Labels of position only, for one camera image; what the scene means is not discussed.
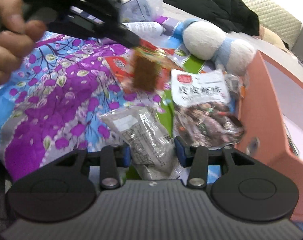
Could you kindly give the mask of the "person's left hand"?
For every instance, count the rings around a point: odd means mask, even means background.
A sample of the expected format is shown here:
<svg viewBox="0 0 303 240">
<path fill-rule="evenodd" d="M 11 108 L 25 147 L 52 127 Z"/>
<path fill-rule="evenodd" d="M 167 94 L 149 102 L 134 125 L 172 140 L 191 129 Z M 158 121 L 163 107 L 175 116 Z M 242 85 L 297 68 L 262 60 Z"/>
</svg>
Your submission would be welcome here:
<svg viewBox="0 0 303 240">
<path fill-rule="evenodd" d="M 25 22 L 22 0 L 0 0 L 0 20 L 6 30 L 0 33 L 0 85 L 6 83 L 11 73 L 20 68 L 22 60 L 43 37 L 43 22 Z"/>
</svg>

